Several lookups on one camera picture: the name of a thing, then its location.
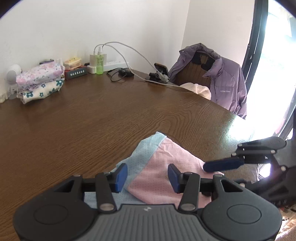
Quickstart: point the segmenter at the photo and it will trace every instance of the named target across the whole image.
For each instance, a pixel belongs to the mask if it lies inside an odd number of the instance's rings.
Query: folded towel
[[[44,99],[50,94],[59,91],[63,86],[65,78],[56,78],[51,82],[42,83],[34,88],[29,88],[28,90],[19,91],[17,93],[17,98],[21,99],[21,101],[26,104],[31,100],[36,99]]]
[[[199,84],[193,84],[193,83],[185,83],[180,85],[181,87],[190,90],[208,100],[211,100],[211,92],[208,87],[199,85]]]
[[[56,62],[38,65],[17,76],[17,89],[23,91],[38,87],[38,84],[50,82],[60,76],[63,78],[64,71],[65,67]]]
[[[123,194],[118,199],[113,194],[117,207],[120,204],[168,204],[179,206],[182,194],[176,194],[168,179],[168,165],[173,163],[181,172],[195,172],[203,178],[213,178],[216,173],[203,170],[204,162],[174,143],[162,133],[142,140],[132,155],[119,162],[128,165],[128,178]],[[88,193],[84,201],[91,207],[96,202],[95,193]],[[210,197],[200,193],[198,207],[203,208],[211,202]]]

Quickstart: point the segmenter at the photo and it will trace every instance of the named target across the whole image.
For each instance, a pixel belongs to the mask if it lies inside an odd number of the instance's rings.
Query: charging cable
[[[157,83],[157,84],[160,84],[160,85],[166,85],[166,86],[169,85],[169,86],[174,86],[174,87],[181,87],[181,86],[178,86],[178,85],[163,84],[163,83],[159,83],[159,82],[156,82],[156,81],[147,80],[147,79],[144,79],[144,78],[142,78],[141,76],[137,75],[136,73],[134,73],[134,72],[132,71],[132,69],[130,68],[130,66],[127,64],[127,61],[126,61],[126,59],[124,58],[124,56],[123,56],[123,55],[122,55],[122,54],[121,54],[121,53],[120,53],[115,47],[113,47],[112,45],[109,45],[109,44],[111,44],[111,43],[121,44],[121,45],[126,46],[126,47],[128,47],[128,48],[134,50],[135,52],[137,52],[140,56],[142,56],[142,57],[143,57],[143,58],[144,58],[144,59],[150,64],[150,66],[151,66],[153,69],[156,70],[156,72],[157,72],[158,75],[159,75],[159,78],[160,78],[163,82],[169,82],[169,80],[168,80],[168,76],[167,76],[166,74],[162,74],[159,70],[157,70],[157,69],[155,68],[155,66],[153,66],[153,65],[150,63],[150,61],[149,61],[144,55],[142,55],[139,51],[137,51],[137,50],[134,49],[133,47],[128,46],[128,45],[126,45],[126,44],[123,44],[123,43],[121,43],[121,42],[107,42],[107,43],[105,43],[105,44],[98,44],[98,45],[94,48],[94,54],[96,53],[96,48],[97,48],[98,46],[102,46],[102,48],[103,48],[104,46],[109,46],[109,47],[113,48],[117,53],[119,53],[119,54],[121,55],[121,57],[124,59],[126,65],[127,65],[127,67],[129,68],[129,70],[130,70],[135,76],[137,76],[138,78],[140,78],[140,79],[142,79],[142,80],[144,80],[144,81],[148,81],[148,82],[152,82],[152,83]]]
[[[122,70],[122,69],[124,69],[124,68],[115,68],[115,69],[112,69],[112,70],[109,70],[109,71],[107,71],[107,74],[109,74],[110,72],[112,72],[112,71],[114,71],[114,70],[117,70],[114,74],[112,74],[111,75],[111,77],[110,77],[110,80],[112,81],[112,82],[118,82],[118,81],[121,81],[125,76],[127,76],[127,75],[124,75],[124,76],[122,76],[119,80],[113,80],[112,78],[113,78],[113,76],[115,75],[115,74],[117,74],[120,70]]]

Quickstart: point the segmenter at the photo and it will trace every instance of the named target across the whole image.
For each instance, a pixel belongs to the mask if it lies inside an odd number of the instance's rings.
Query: wooden table
[[[0,240],[18,240],[12,217],[22,203],[73,174],[111,170],[156,131],[204,161],[230,156],[253,133],[199,95],[136,77],[89,74],[44,100],[0,104]]]

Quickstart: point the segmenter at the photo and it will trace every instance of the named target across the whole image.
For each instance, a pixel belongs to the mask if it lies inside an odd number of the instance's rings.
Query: white cable
[[[123,45],[123,46],[126,46],[126,47],[128,47],[128,48],[134,50],[134,51],[137,52],[140,56],[142,56],[142,57],[143,57],[143,58],[144,58],[144,59],[150,64],[150,66],[151,66],[153,69],[155,69],[157,72],[159,72],[159,71],[155,68],[155,66],[153,66],[152,63],[150,63],[150,61],[149,61],[148,59],[146,59],[146,57],[145,57],[144,55],[142,55],[138,50],[134,49],[134,48],[131,47],[131,46],[128,46],[128,45],[123,44],[123,43],[121,43],[121,42],[112,41],[112,42],[107,42],[107,43],[103,44],[103,47],[104,47],[104,45],[106,45],[106,44],[113,44],[113,43],[114,43],[114,44],[121,44],[121,45]]]
[[[173,87],[180,87],[180,88],[182,88],[182,89],[184,89],[183,87],[181,87],[181,86],[178,86],[178,85],[170,85],[170,84],[163,84],[163,83],[159,83],[159,82],[156,82],[156,81],[152,81],[152,80],[147,80],[147,79],[144,79],[144,78],[142,78],[141,76],[139,76],[139,75],[137,75],[136,73],[134,73],[132,70],[131,70],[131,68],[130,68],[130,66],[128,65],[128,63],[127,63],[127,61],[126,61],[126,59],[124,58],[124,56],[115,48],[115,47],[113,47],[112,45],[109,45],[108,43],[106,43],[106,44],[98,44],[96,47],[98,47],[98,46],[101,46],[101,45],[106,45],[106,46],[108,46],[108,47],[111,47],[111,48],[113,48],[117,53],[119,53],[120,55],[121,55],[121,57],[124,59],[124,61],[125,61],[125,63],[126,63],[126,65],[127,65],[127,67],[128,67],[128,69],[135,75],[135,76],[137,76],[138,78],[140,78],[140,79],[142,79],[142,80],[144,80],[144,81],[148,81],[148,82],[152,82],[152,83],[156,83],[156,84],[159,84],[159,85],[165,85],[165,86],[173,86]]]
[[[121,45],[126,46],[126,47],[128,47],[128,48],[134,50],[135,52],[137,52],[140,56],[142,56],[142,57],[143,57],[143,58],[144,58],[144,59],[150,64],[150,66],[151,66],[154,70],[156,70],[156,72],[158,73],[159,78],[160,78],[162,81],[164,81],[164,82],[166,82],[166,83],[169,82],[169,80],[168,80],[168,76],[167,76],[167,75],[162,74],[159,70],[157,70],[156,67],[153,66],[152,63],[150,63],[150,61],[149,61],[144,55],[142,55],[139,51],[137,51],[137,50],[134,49],[133,47],[128,46],[127,44],[124,44],[124,43],[121,43],[121,42],[117,42],[117,41],[107,42],[107,43],[103,44],[103,47],[104,47],[104,45],[106,45],[106,44],[112,44],[112,43],[121,44]]]

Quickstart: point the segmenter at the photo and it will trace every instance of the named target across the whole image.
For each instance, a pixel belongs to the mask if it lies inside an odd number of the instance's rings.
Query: purple jacket
[[[203,75],[211,77],[211,101],[245,119],[247,89],[241,67],[238,63],[221,57],[202,43],[187,46],[179,51],[180,56],[169,72],[170,82],[174,83],[177,73],[192,60],[196,51],[205,53],[215,60],[211,69]]]

